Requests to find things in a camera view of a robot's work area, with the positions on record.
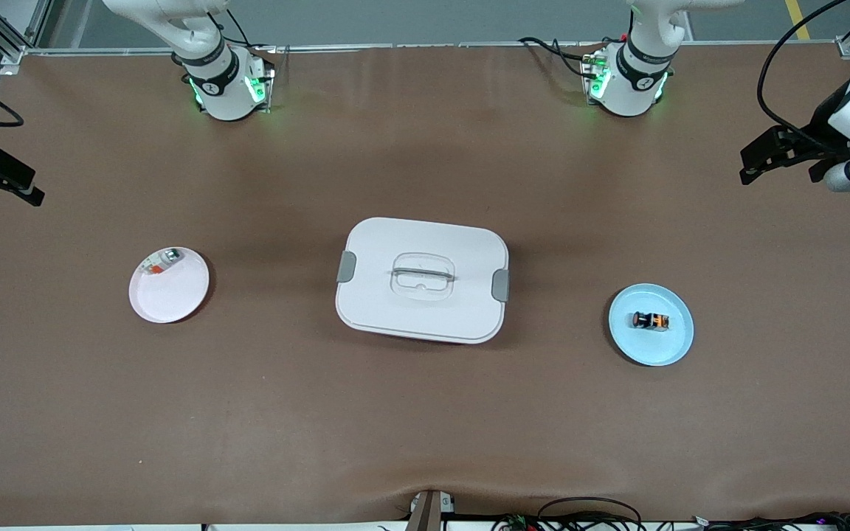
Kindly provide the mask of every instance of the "gray floor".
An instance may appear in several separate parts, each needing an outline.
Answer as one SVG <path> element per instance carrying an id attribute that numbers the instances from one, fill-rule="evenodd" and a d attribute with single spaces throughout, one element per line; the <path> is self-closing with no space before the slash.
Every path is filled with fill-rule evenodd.
<path id="1" fill-rule="evenodd" d="M 799 0 L 809 13 L 825 0 Z M 263 44 L 459 44 L 515 41 L 528 35 L 599 41 L 627 28 L 621 0 L 234 0 L 232 11 L 251 41 Z M 162 46 L 144 28 L 107 10 L 101 0 L 65 0 L 47 41 L 55 48 Z M 226 16 L 229 36 L 237 36 Z M 776 40 L 792 26 L 784 0 L 747 0 L 741 7 L 691 14 L 703 41 Z M 812 39 L 850 28 L 850 2 L 809 25 Z"/>

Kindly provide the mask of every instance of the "lid handle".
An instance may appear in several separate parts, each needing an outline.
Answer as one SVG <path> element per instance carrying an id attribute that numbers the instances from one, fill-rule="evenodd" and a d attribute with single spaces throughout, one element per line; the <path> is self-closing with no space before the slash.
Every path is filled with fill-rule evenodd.
<path id="1" fill-rule="evenodd" d="M 418 268 L 393 268 L 392 275 L 402 275 L 402 274 L 411 274 L 411 275 L 431 275 L 433 277 L 441 277 L 448 281 L 453 281 L 455 276 L 449 272 L 445 271 L 432 271 L 432 269 L 418 269 Z"/>

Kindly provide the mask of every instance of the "white storage box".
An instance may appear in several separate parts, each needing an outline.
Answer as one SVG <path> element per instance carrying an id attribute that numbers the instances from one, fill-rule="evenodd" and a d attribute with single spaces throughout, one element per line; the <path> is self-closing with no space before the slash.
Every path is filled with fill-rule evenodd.
<path id="1" fill-rule="evenodd" d="M 508 261 L 507 246 L 487 229 L 367 219 L 347 239 L 336 312 L 365 332 L 483 343 L 503 324 Z"/>

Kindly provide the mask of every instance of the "black strap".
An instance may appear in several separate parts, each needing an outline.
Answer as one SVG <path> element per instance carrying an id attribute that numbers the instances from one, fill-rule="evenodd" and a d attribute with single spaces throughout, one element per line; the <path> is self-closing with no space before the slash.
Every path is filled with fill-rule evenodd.
<path id="1" fill-rule="evenodd" d="M 621 77 L 626 78 L 631 84 L 632 89 L 635 91 L 650 91 L 658 81 L 661 81 L 661 78 L 664 77 L 665 70 L 662 69 L 654 74 L 647 74 L 640 70 L 635 70 L 635 68 L 625 60 L 625 46 L 618 48 L 618 54 L 616 56 L 616 61 L 618 63 L 618 73 L 621 74 Z"/>
<path id="2" fill-rule="evenodd" d="M 642 63 L 648 63 L 648 64 L 670 63 L 672 58 L 674 58 L 674 54 L 677 53 L 677 51 L 675 51 L 674 54 L 670 54 L 670 56 L 665 56 L 665 57 L 650 56 L 650 55 L 646 54 L 645 52 L 642 52 L 641 50 L 639 50 L 638 47 L 635 46 L 635 43 L 633 43 L 633 41 L 631 39 L 629 39 L 628 41 L 625 41 L 625 45 L 628 47 L 628 50 L 632 52 L 632 55 L 635 56 L 635 58 L 637 58 L 637 60 L 642 61 Z"/>
<path id="3" fill-rule="evenodd" d="M 218 56 L 222 55 L 222 50 L 225 49 L 225 36 L 220 35 L 218 37 L 218 45 L 215 47 L 215 50 L 212 53 L 208 54 L 202 58 L 185 58 L 176 55 L 174 52 L 173 55 L 179 58 L 180 63 L 185 66 L 205 66 L 206 64 L 215 63 Z"/>
<path id="4" fill-rule="evenodd" d="M 209 77 L 208 80 L 203 77 L 190 75 L 193 85 L 196 85 L 198 90 L 203 91 L 203 93 L 208 95 L 225 94 L 225 87 L 229 86 L 229 83 L 232 82 L 238 75 L 239 63 L 240 61 L 238 60 L 238 56 L 232 52 L 232 62 L 229 64 L 229 67 L 227 67 L 225 72 L 222 72 L 215 77 Z"/>

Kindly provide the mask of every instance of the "container lid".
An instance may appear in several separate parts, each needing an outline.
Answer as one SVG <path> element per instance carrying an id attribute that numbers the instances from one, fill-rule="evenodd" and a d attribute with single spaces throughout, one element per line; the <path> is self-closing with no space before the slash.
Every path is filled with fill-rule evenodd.
<path id="1" fill-rule="evenodd" d="M 205 259 L 198 252 L 181 246 L 157 252 L 168 249 L 178 249 L 182 259 L 155 275 L 148 275 L 137 266 L 131 276 L 131 306 L 148 322 L 168 323 L 185 319 L 195 312 L 209 291 L 209 266 Z"/>
<path id="2" fill-rule="evenodd" d="M 507 246 L 473 226 L 371 218 L 350 232 L 336 309 L 357 330 L 482 343 L 503 323 Z"/>
<path id="3" fill-rule="evenodd" d="M 668 316 L 668 329 L 635 328 L 635 312 Z M 653 367 L 671 365 L 684 357 L 694 342 L 694 317 L 684 300 L 670 289 L 650 283 L 630 285 L 612 300 L 608 327 L 618 349 L 631 359 Z"/>

